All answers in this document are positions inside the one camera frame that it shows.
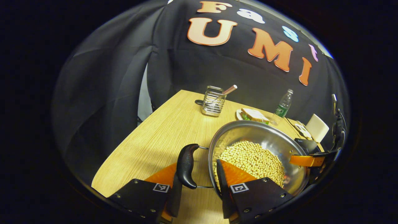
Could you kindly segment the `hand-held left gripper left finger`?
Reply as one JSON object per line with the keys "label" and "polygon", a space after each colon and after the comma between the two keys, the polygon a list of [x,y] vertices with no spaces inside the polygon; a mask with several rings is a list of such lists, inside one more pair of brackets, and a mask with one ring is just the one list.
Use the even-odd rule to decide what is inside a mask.
{"label": "hand-held left gripper left finger", "polygon": [[145,180],[132,179],[108,200],[138,223],[172,223],[178,216],[182,195],[176,168],[173,163]]}

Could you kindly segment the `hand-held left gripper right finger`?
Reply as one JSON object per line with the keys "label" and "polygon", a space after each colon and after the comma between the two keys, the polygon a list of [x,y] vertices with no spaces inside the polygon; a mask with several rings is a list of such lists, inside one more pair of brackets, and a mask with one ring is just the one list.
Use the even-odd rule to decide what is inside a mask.
{"label": "hand-held left gripper right finger", "polygon": [[222,159],[216,169],[224,218],[231,224],[259,224],[293,198],[271,178],[256,179]]}

